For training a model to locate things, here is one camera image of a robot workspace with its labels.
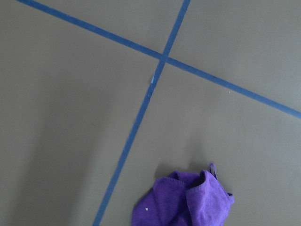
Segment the purple microfiber towel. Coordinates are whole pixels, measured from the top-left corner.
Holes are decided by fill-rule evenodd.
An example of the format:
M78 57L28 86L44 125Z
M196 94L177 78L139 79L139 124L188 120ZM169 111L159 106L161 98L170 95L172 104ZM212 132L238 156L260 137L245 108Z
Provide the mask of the purple microfiber towel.
M222 226L234 196L223 189L215 171L211 164L210 172L175 171L158 179L134 208L132 226Z

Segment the blue tape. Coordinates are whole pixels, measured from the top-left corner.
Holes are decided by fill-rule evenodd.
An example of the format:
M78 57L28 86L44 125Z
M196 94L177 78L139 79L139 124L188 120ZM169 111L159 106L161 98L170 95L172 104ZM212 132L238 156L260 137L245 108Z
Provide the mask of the blue tape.
M24 4L28 5L28 6L31 6L33 8L36 8L38 10L41 10L41 11L43 11L45 13L50 14L50 15L53 15L53 16L55 16L57 18L60 18L60 19L62 19L64 21L67 21L67 22L69 22L71 24L74 24L76 26L84 28L84 29L86 29L88 31L91 31L91 32L96 33L96 34L99 34L99 35L101 35L101 36L103 36L105 38L108 38L110 40L118 42L118 43L120 43L122 45L125 45L127 47L132 48L132 49L135 49L135 50L137 50L139 52L145 53L145 54L147 54L147 55L149 55L149 56L151 56L153 58L160 59L160 57L161 57L160 53L158 53L158 52L156 52L156 51L154 51L154 50L152 50L150 48L144 47L144 46L139 45L139 44L137 44L137 43L135 43L133 41L130 41L130 40L125 39L125 38L122 38L122 37L120 37L118 35L115 35L115 34L113 34L111 32L108 32L108 31L106 31L104 29L96 27L95 25L92 25L92 24L89 24L89 23L87 23L85 21L79 20L79 19L77 19L75 17L72 17L72 16L70 16L68 14L62 13L62 12L60 12L60 11L54 9L54 8L50 8L50 7L48 7L46 5L43 5L43 4L39 3L39 2L36 2L36 1L33 1L33 0L17 0L17 1L19 1L21 3L24 3Z
M160 78L160 76L162 74L164 65L165 65L165 63L166 63L166 61L168 59L168 55L169 55L170 50L171 50L171 48L172 48L172 46L174 44L174 40L175 40L175 38L176 38L176 36L178 34L178 31L179 31L180 26L182 24L182 21L184 19L184 16L185 16L185 13L186 13L187 8L189 6L189 3L190 3L190 0L185 0L183 2L183 4L182 4L182 7L181 7L180 12L178 14L178 17L177 17L177 19L175 21L173 29L172 29L172 31L171 31L171 33L169 35L168 40L167 40L167 43L166 43L166 46L164 48L163 54L162 54L162 56L160 58L158 66L157 66L157 68L155 70L155 74L154 74L154 76L153 76L153 78L151 80L151 83L149 85L149 88L148 88L148 90L147 90L147 92L145 94L143 103L142 103L142 105L140 107L140 110L139 110L138 115L136 117L135 123L134 123L134 125L132 127L131 133L130 133L130 135L129 135L128 139L127 139L126 145L125 145L125 147L124 147L124 149L123 149L123 151L121 153L120 159L118 161L117 168L116 168L116 170L115 170L115 172L114 172L114 174L113 174L113 176L112 176L112 178L110 180L109 186L108 186L108 188L106 190L106 193L104 195L102 203L101 203L101 205L99 207L99 210L98 210L98 212L96 214L93 226L99 226L100 223L101 223L101 221L102 221L103 215L104 215L105 210L106 210L106 208L107 208L107 206L109 204L110 198L111 198L111 196L113 194L113 191L114 191L114 188L115 188L115 186L117 184L118 178L119 178L119 176L120 176L120 174L122 172L122 168L123 168L123 166L124 166L124 164L125 164L125 162L127 160L127 156L128 156L128 154L130 152L130 149L131 149L132 144L134 142L134 139L136 137L137 131L138 131L139 127L140 127L140 124L142 122L144 114L145 114L145 112L147 110L147 107L148 107L148 105L150 103L152 94L154 93L156 85L157 85L157 83L159 81L159 78Z
M206 79L208 81L214 82L214 83L216 83L216 84L218 84L220 86L224 86L224 87L226 87L228 89L231 89L231 90L233 90L233 91L235 91L237 93L240 93L240 94L242 94L242 95L244 95L246 97L252 98L254 100L257 100L257 101L259 101L261 103L264 103L264 104L266 104L268 106L274 107L274 108L276 108L276 109L278 109L278 110L280 110L282 112L285 112L287 114L290 114L292 116L295 116L295 117L301 119L301 113L298 112L298 111L296 111L296 110L294 110L294 109L292 109L292 108L290 108L290 107L287 107L285 105L277 103L276 101L273 101L271 99L263 97L263 96L261 96L259 94L253 93L253 92L251 92L251 91L249 91L249 90L247 90L245 88L237 86L237 85L235 85L233 83L230 83L230 82L228 82L226 80L217 78L217 77L215 77L213 75L210 75L210 74L208 74L208 73L206 73L204 71L201 71L201 70L199 70L199 69L197 69L195 67L189 66L187 64L184 64L184 63L182 63L180 61L177 61L175 59L172 59L172 58L168 58L167 63L170 64L170 65L173 65L173 66L175 66L177 68L180 68L180 69L182 69L184 71L187 71L187 72L190 72L192 74L195 74L195 75L197 75L197 76L199 76L199 77L201 77L203 79Z
M19 1L21 3L24 3L24 4L28 5L28 6L31 6L33 8L39 9L39 10L41 10L41 11L43 11L45 13L48 13L50 15L53 15L55 17L58 17L58 18L60 18L60 19L62 19L64 21L72 23L72 24L74 24L76 26L82 27L82 28L84 28L84 29L86 29L88 31L94 32L96 34L99 34L99 35L101 35L103 37L106 37L106 38L108 38L110 40L116 41L116 42L118 42L118 43L120 43L122 45L128 46L128 47L130 47L132 49L135 49L135 50L137 50L139 52L145 53L145 54L147 54L147 55L149 55L149 56L151 56L153 58L160 59L162 57L162 54L160 54L160 53L158 53L158 52L156 52L154 50L151 50L151 49L149 49L147 47L139 45L139 44L137 44L135 42L132 42L130 40L127 40L125 38L122 38L122 37L120 37L118 35L115 35L115 34L113 34L111 32L108 32L108 31L106 31L104 29L98 28L98 27L96 27L96 26L94 26L92 24L89 24L87 22L79 20L79 19L77 19L75 17L72 17L72 16L70 16L68 14L62 13L62 12L56 10L56 9L50 8L50 7L46 6L46 5L38 3L36 1L33 1L33 0L17 0L17 1ZM263 97L261 95L258 95L256 93L253 93L253 92L251 92L251 91L249 91L249 90L247 90L245 88L239 87L239 86L237 86L237 85L235 85L233 83L230 83L228 81L225 81L223 79L217 78L217 77L215 77L213 75L210 75L210 74L208 74L206 72L203 72L203 71L201 71L201 70L199 70L197 68L194 68L192 66L184 64L184 63L182 63L180 61L177 61L175 59L172 59L172 58L167 58L167 62L166 63L168 63L170 65L173 65L175 67L178 67L178 68L180 68L180 69L182 69L184 71L187 71L187 72L190 72L192 74L195 74L195 75L197 75L197 76L199 76L201 78L204 78L204 79L206 79L208 81L211 81L211 82L214 82L214 83L219 84L221 86L224 86L224 87L226 87L228 89L231 89L231 90L233 90L233 91L235 91L237 93L240 93L240 94L242 94L242 95L244 95L246 97L252 98L252 99L257 100L257 101L259 101L259 102L261 102L263 104L269 105L269 106L271 106L273 108L276 108L276 109L278 109L278 110L280 110L282 112L285 112L287 114L290 114L292 116L295 116L295 117L301 119L301 113L298 112L298 111L296 111L296 110L294 110L294 109L292 109L292 108L290 108L290 107L287 107L285 105L277 103L276 101L273 101L271 99L268 99L268 98Z

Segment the purple cloth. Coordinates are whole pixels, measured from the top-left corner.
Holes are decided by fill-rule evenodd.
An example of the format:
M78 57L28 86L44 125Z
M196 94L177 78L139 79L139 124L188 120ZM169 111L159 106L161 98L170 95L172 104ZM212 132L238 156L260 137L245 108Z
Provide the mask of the purple cloth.
M213 164L210 172L175 171L158 179L134 208L132 226L222 226L234 196L217 180Z

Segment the gray floor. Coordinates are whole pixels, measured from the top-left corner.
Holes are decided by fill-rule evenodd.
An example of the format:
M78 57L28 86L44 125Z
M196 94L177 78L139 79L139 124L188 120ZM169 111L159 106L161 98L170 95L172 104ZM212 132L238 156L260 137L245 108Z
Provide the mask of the gray floor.
M162 52L182 1L41 3ZM171 57L301 111L301 2L192 0ZM158 60L17 1L0 9L0 225L92 225ZM214 162L226 226L300 225L301 120L166 65L103 218Z

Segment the painted floor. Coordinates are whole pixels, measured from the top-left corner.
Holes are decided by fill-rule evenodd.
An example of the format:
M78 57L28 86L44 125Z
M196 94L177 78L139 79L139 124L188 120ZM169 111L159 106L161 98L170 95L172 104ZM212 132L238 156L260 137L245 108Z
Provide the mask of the painted floor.
M157 77L182 0L20 1L0 8L0 225L130 226L157 178L211 162L225 226L300 224L300 1L192 0Z

